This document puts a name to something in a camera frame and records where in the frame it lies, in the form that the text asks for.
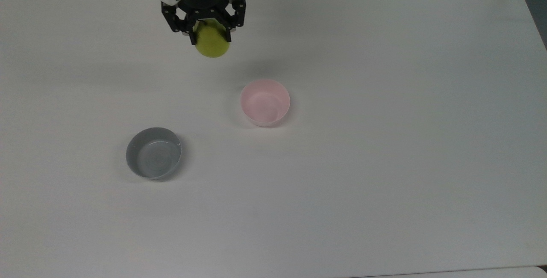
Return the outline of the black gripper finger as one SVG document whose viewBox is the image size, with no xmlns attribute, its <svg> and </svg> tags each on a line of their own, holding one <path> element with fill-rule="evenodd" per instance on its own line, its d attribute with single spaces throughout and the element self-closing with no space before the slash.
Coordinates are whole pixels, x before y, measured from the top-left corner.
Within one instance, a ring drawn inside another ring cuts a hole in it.
<svg viewBox="0 0 547 278">
<path fill-rule="evenodd" d="M 225 40 L 231 42 L 231 33 L 244 26 L 246 0 L 221 0 L 220 23 L 225 28 Z"/>
<path fill-rule="evenodd" d="M 195 18 L 193 13 L 186 13 L 184 18 L 180 19 L 180 17 L 176 14 L 177 9 L 177 6 L 162 3 L 162 14 L 170 29 L 174 33 L 180 33 L 188 36 L 191 44 L 195 46 L 197 44 L 197 34 L 195 33 L 194 28 L 196 27 L 198 20 Z"/>
</svg>

